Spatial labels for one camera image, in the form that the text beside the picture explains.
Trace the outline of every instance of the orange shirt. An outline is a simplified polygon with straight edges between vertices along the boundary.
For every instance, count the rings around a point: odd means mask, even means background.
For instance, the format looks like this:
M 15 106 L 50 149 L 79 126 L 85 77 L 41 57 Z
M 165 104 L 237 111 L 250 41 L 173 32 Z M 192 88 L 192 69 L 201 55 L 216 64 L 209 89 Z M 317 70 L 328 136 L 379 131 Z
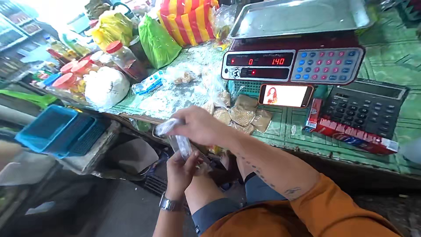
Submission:
M 215 222 L 201 237 L 397 237 L 379 214 L 358 207 L 331 179 L 293 201 L 245 207 Z

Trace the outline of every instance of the smartphone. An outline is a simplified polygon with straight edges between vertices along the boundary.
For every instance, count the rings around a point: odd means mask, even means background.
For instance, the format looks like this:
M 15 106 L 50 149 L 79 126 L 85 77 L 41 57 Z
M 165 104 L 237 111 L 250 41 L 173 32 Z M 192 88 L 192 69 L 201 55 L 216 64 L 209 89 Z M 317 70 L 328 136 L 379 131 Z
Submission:
M 313 86 L 263 84 L 260 88 L 259 103 L 305 108 L 309 104 L 313 90 Z

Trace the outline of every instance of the hand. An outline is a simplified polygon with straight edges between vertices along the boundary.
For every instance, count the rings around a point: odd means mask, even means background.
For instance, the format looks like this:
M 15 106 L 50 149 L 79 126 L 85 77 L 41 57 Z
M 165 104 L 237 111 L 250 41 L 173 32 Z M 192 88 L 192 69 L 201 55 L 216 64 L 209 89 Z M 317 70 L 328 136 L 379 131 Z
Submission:
M 178 110 L 172 117 L 183 119 L 186 124 L 174 127 L 168 135 L 183 135 L 201 145 L 226 147 L 226 141 L 236 134 L 235 129 L 195 105 Z
M 177 151 L 167 161 L 168 186 L 165 197 L 173 201 L 181 201 L 184 191 L 192 182 L 196 172 L 196 165 L 203 162 L 199 158 L 199 151 L 194 151 L 184 162 L 180 151 Z

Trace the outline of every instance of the shirt sleeve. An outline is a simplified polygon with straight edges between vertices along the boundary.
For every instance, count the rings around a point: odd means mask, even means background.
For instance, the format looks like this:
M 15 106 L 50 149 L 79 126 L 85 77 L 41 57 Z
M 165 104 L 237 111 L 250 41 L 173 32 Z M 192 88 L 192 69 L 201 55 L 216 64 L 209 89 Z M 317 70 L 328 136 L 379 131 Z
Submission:
M 313 236 L 402 236 L 381 215 L 358 207 L 331 179 L 320 175 L 315 187 L 290 202 Z

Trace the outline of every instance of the stainless steel tray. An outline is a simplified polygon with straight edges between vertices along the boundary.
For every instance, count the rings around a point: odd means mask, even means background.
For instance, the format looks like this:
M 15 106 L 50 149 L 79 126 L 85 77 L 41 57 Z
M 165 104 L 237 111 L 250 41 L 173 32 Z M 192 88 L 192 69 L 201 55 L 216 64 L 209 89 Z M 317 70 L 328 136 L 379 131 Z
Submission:
M 273 0 L 245 5 L 229 37 L 356 30 L 372 24 L 364 0 Z

